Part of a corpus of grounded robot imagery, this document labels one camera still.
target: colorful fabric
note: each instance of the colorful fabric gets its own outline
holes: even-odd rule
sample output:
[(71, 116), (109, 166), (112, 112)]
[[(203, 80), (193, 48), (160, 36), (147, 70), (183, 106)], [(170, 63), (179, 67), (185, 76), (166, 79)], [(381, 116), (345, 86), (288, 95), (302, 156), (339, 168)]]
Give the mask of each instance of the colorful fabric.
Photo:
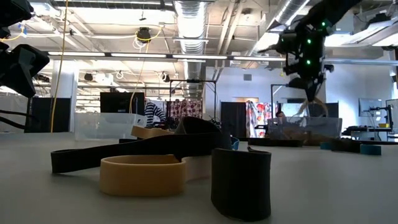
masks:
[(186, 116), (193, 116), (196, 118), (202, 117), (202, 101), (201, 100), (183, 100), (174, 101), (170, 104), (170, 117), (176, 122)]
[(271, 119), (270, 103), (246, 102), (246, 136), (248, 138), (264, 138), (266, 130), (254, 129), (257, 125), (267, 125)]

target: person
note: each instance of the person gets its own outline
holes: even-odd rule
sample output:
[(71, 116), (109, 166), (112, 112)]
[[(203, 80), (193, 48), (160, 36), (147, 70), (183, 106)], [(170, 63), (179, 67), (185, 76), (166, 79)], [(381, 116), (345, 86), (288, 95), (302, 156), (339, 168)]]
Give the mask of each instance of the person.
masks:
[(285, 118), (286, 115), (283, 111), (278, 111), (278, 112), (276, 112), (276, 117), (277, 118)]
[(147, 100), (145, 105), (145, 116), (147, 117), (147, 127), (152, 127), (154, 125), (154, 116), (159, 117), (160, 122), (166, 121), (166, 115), (164, 115), (162, 109)]

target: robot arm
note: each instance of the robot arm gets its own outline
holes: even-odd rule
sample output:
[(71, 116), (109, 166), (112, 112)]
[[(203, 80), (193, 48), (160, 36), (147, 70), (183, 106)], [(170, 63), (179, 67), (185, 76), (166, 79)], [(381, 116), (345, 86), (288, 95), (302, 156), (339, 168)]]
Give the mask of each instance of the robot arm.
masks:
[[(287, 75), (298, 73), (289, 87), (304, 89), (309, 102), (315, 99), (325, 80), (325, 70), (333, 71), (332, 65), (324, 65), (325, 38), (331, 34), (331, 28), (361, 0), (324, 0), (314, 5), (293, 30), (286, 29), (279, 35), (278, 43), (268, 50), (276, 50), (286, 55), (284, 71)], [(288, 55), (294, 55), (294, 63)]]

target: black band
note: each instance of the black band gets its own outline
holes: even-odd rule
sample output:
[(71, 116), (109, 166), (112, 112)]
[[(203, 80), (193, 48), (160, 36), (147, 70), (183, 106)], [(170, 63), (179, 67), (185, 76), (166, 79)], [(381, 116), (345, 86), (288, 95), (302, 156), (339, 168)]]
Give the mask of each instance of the black band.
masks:
[(51, 153), (52, 172), (65, 173), (99, 167), (101, 159), (125, 155), (167, 155), (178, 160), (211, 155), (214, 148), (231, 149), (231, 138), (208, 121), (186, 117), (175, 134), (140, 141)]
[(302, 147), (303, 141), (299, 140), (278, 140), (265, 138), (249, 138), (248, 145), (267, 147)]
[(215, 149), (211, 157), (211, 202), (217, 210), (245, 222), (269, 217), (271, 153)]

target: black partition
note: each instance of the black partition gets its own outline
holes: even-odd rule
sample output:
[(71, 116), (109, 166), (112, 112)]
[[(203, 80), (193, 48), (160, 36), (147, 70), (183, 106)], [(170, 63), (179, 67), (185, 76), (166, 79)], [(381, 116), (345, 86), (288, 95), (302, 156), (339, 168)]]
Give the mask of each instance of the black partition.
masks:
[[(52, 98), (34, 97), (28, 102), (27, 113), (39, 120), (38, 123), (31, 123), (26, 119), (26, 126), (29, 127), (25, 133), (49, 133), (52, 114)], [(53, 132), (69, 132), (70, 125), (70, 98), (57, 98), (54, 113)]]
[(234, 137), (246, 137), (246, 103), (221, 102), (221, 125)]
[[(338, 103), (325, 103), (326, 107), (328, 108), (328, 113), (329, 113), (329, 118), (338, 118)], [(310, 115), (311, 117), (319, 117), (325, 112), (323, 111), (323, 108), (321, 105), (313, 103), (308, 106), (308, 109), (310, 110)]]

